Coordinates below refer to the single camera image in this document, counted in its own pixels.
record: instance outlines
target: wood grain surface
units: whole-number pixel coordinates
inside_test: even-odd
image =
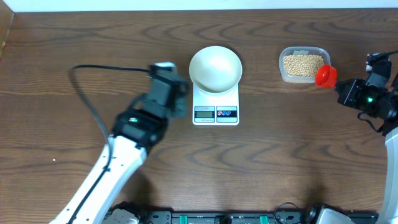
[[[380,210],[384,138],[333,90],[284,83],[279,54],[321,47],[340,79],[365,78],[367,53],[398,49],[398,9],[19,13],[0,62],[0,222],[48,223],[102,150],[68,81],[70,67],[173,61],[189,80],[190,59],[210,45],[233,49],[243,62],[240,124],[194,126],[190,95],[188,117],[172,121],[115,203],[260,211],[322,201]],[[395,74],[396,56],[392,63]],[[136,72],[79,76],[108,127],[150,83]]]

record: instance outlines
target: white wall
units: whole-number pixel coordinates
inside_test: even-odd
[[[398,0],[3,0],[14,12],[398,7]]]

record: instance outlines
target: cable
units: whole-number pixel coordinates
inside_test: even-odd
[[[95,109],[91,101],[88,99],[88,97],[84,94],[82,89],[80,88],[80,85],[78,84],[78,81],[76,79],[76,74],[75,70],[78,68],[102,68],[102,69],[110,69],[110,70],[120,70],[120,71],[137,71],[137,72],[149,72],[149,70],[146,69],[141,69],[141,68],[122,68],[122,67],[112,67],[112,66],[104,66],[104,65],[77,65],[74,66],[69,70],[69,80],[70,83],[72,84],[73,88],[77,92],[78,96],[82,100],[82,102],[87,106],[89,109],[91,115],[93,115],[94,120],[96,121],[97,125],[99,126],[104,138],[105,138],[105,143],[108,145],[108,150],[109,150],[109,156],[108,156],[108,161],[106,165],[104,166],[101,174],[98,176],[98,178],[95,180],[94,184],[91,186],[91,188],[87,191],[87,194],[83,197],[79,205],[77,206],[76,210],[73,212],[73,215],[70,217],[68,224],[72,224],[74,219],[76,218],[77,213],[79,213],[80,209],[86,202],[87,198],[90,196],[98,182],[101,180],[102,176],[104,176],[106,171],[109,171],[109,165],[112,160],[113,156],[113,138],[109,136],[109,131],[102,120],[100,114],[98,111]]]
[[[358,118],[359,120],[361,120],[361,121],[366,121],[366,122],[370,125],[370,127],[371,127],[375,132],[377,132],[377,133],[380,133],[380,132],[383,131],[383,127],[384,127],[383,124],[380,126],[379,129],[376,129],[376,128],[374,127],[374,125],[372,124],[372,121],[370,121],[370,120],[368,120],[368,119],[363,119],[363,118],[361,118],[362,114],[366,114],[366,113],[360,112],[360,113],[357,115],[357,118]]]
[[[285,203],[280,204],[280,205],[275,209],[275,211],[274,211],[274,219],[275,219],[275,221],[277,221],[279,224],[283,224],[283,223],[279,220],[279,218],[276,217],[276,212],[278,212],[278,210],[279,210],[282,206],[284,206],[284,205],[293,205],[294,207],[296,207],[297,209],[299,209],[298,206],[295,205],[295,204],[292,203],[292,202],[285,202]],[[300,220],[300,221],[297,222],[297,223],[293,223],[293,224],[299,224],[299,223],[302,223],[302,224],[303,224],[302,220]]]
[[[392,52],[388,52],[387,55],[392,55],[398,53],[398,50],[393,50]]]

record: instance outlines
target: plastic container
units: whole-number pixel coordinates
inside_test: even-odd
[[[297,75],[289,75],[284,68],[284,56],[288,55],[319,55],[323,58],[324,64],[331,64],[329,54],[326,50],[319,47],[288,47],[282,51],[279,56],[279,69],[282,79],[289,83],[315,83],[314,77],[305,77]]]

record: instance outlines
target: green connector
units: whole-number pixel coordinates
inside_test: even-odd
[[[260,216],[260,224],[268,224],[268,216]]]
[[[188,215],[180,215],[180,224],[188,224]]]

